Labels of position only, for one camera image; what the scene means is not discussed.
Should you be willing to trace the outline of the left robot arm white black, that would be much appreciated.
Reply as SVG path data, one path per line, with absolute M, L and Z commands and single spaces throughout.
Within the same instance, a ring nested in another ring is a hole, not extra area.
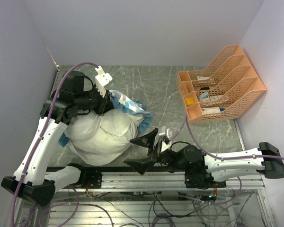
M 44 102 L 36 134 L 25 158 L 14 174 L 1 182 L 8 192 L 45 207 L 60 189 L 68 185 L 81 188 L 87 183 L 88 170 L 79 164 L 70 163 L 52 174 L 47 174 L 46 170 L 54 147 L 75 116 L 91 111 L 102 114 L 113 109 L 106 89 L 113 78 L 101 68 L 96 70 L 98 74 L 91 82 L 91 90 L 84 90 L 84 80 L 88 79 L 84 73 L 67 72 L 54 96 Z

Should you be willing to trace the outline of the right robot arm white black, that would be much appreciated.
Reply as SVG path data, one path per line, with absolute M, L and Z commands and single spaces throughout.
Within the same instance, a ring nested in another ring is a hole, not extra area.
M 145 174 L 155 164 L 166 172 L 185 173 L 188 188 L 207 189 L 224 187 L 226 180 L 247 175 L 262 175 L 267 179 L 284 178 L 284 160 L 279 150 L 268 142 L 258 147 L 234 153 L 206 154 L 196 146 L 185 143 L 179 151 L 174 151 L 170 129 L 156 128 L 150 133 L 131 139 L 130 143 L 147 148 L 147 157 L 126 159 L 124 163 L 139 174 Z

